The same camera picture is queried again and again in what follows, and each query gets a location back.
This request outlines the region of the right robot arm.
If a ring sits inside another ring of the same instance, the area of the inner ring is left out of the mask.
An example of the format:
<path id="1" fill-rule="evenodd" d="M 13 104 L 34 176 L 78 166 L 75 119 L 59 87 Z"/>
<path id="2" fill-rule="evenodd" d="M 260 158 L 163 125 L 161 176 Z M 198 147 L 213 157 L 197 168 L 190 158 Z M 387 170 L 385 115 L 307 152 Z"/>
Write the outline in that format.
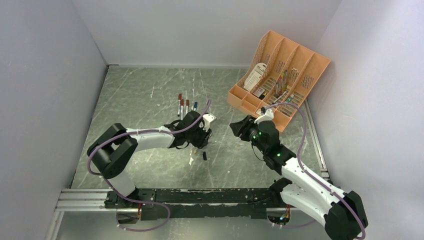
<path id="1" fill-rule="evenodd" d="M 324 227 L 332 240 L 364 239 L 368 220 L 361 197 L 325 181 L 286 148 L 271 120 L 255 122 L 247 115 L 229 124 L 234 136 L 250 142 L 261 153 L 265 164 L 282 176 L 270 193 L 275 207 L 293 206 Z"/>

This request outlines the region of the markers in organizer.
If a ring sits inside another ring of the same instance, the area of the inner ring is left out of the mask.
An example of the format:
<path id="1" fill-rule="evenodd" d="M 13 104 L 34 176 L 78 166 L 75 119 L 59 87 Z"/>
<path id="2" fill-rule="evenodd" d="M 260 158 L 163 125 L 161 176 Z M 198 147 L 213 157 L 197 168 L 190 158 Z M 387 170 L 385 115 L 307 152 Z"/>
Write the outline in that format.
<path id="1" fill-rule="evenodd" d="M 275 80 L 270 78 L 273 83 L 271 89 L 267 92 L 267 95 L 264 97 L 265 103 L 272 105 L 275 103 L 280 103 L 284 100 L 289 92 L 289 73 L 288 70 L 282 71 L 278 78 Z"/>

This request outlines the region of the white pen black tip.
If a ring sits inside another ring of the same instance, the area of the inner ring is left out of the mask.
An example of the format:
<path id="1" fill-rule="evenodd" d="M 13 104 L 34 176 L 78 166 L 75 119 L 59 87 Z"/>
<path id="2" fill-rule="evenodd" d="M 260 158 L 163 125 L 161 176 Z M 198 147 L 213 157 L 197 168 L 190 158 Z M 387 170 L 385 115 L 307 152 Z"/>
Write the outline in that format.
<path id="1" fill-rule="evenodd" d="M 182 105 L 184 103 L 184 100 L 182 98 L 182 94 L 180 93 L 178 95 L 178 112 L 177 112 L 177 116 L 180 117 L 181 116 L 181 112 L 182 112 Z"/>

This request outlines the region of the aluminium rail frame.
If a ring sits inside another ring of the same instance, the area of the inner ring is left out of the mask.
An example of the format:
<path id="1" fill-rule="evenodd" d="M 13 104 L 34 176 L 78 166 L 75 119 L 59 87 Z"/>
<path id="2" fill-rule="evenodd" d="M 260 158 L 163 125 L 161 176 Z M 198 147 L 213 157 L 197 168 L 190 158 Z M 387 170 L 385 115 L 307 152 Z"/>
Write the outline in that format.
<path id="1" fill-rule="evenodd" d="M 59 211 L 69 212 L 116 212 L 116 209 L 106 209 L 104 201 L 107 193 L 113 191 L 111 189 L 64 189 L 60 195 L 56 205 Z M 136 202 L 135 199 L 125 198 L 130 202 Z"/>

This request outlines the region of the orange plastic desk organizer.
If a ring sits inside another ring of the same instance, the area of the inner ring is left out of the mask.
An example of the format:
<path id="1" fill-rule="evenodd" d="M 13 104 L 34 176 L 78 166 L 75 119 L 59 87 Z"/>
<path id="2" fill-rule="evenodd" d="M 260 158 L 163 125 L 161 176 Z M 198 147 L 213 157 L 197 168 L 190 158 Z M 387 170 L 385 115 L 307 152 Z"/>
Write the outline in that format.
<path id="1" fill-rule="evenodd" d="M 247 73 L 228 91 L 227 102 L 258 117 L 272 104 L 273 122 L 282 132 L 331 60 L 272 30 L 260 40 Z"/>

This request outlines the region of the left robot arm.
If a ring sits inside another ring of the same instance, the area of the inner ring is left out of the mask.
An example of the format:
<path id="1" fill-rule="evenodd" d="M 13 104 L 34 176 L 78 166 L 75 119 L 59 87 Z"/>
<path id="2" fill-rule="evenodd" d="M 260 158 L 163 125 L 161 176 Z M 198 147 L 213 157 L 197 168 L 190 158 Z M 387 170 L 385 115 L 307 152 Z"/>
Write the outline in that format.
<path id="1" fill-rule="evenodd" d="M 139 200 L 138 189 L 125 171 L 136 152 L 164 148 L 184 149 L 188 145 L 202 149 L 212 134 L 211 125 L 216 117 L 192 110 L 183 119 L 158 128 L 132 129 L 120 123 L 109 127 L 87 150 L 91 163 L 111 186 L 119 192 L 118 201 L 126 208 Z"/>

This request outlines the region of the white product card package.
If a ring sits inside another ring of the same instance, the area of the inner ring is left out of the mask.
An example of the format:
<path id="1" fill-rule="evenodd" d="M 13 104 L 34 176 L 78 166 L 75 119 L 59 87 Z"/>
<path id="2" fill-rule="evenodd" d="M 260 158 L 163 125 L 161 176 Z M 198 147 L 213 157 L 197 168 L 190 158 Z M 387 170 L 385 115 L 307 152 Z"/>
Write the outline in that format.
<path id="1" fill-rule="evenodd" d="M 243 88 L 250 92 L 262 79 L 267 65 L 263 62 L 257 63 L 244 81 Z"/>

